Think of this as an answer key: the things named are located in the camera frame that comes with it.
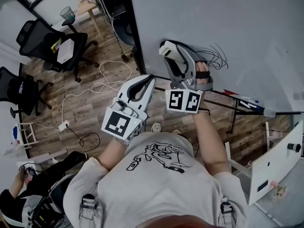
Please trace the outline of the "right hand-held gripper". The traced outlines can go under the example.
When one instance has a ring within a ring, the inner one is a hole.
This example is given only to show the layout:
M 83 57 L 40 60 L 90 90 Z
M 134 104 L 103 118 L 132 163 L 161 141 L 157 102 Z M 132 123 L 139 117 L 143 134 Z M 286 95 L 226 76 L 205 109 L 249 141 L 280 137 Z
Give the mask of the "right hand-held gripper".
M 196 54 L 188 46 L 178 44 L 177 51 L 184 62 L 175 61 L 168 57 L 164 62 L 171 79 L 171 89 L 165 91 L 167 109 L 176 112 L 196 114 L 198 112 L 210 113 L 207 108 L 203 108 L 201 103 L 206 91 L 213 89 L 213 79 L 196 78 Z

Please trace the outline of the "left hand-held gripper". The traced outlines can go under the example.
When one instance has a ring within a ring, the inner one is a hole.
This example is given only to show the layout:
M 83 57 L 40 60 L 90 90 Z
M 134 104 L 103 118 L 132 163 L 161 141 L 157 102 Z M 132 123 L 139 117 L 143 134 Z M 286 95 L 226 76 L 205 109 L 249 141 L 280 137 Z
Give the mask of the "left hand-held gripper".
M 155 76 L 151 74 L 126 81 L 120 88 L 118 97 L 113 99 L 112 106 L 106 109 L 101 130 L 117 141 L 129 144 L 148 118 L 146 109 L 155 83 Z

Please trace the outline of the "person's right hand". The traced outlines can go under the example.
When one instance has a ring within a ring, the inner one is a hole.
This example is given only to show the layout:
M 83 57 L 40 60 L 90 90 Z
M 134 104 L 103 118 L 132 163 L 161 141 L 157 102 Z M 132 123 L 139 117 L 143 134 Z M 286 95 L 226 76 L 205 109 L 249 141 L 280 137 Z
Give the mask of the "person's right hand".
M 205 62 L 198 61 L 196 62 L 196 78 L 197 79 L 209 79 L 210 71 L 209 67 Z

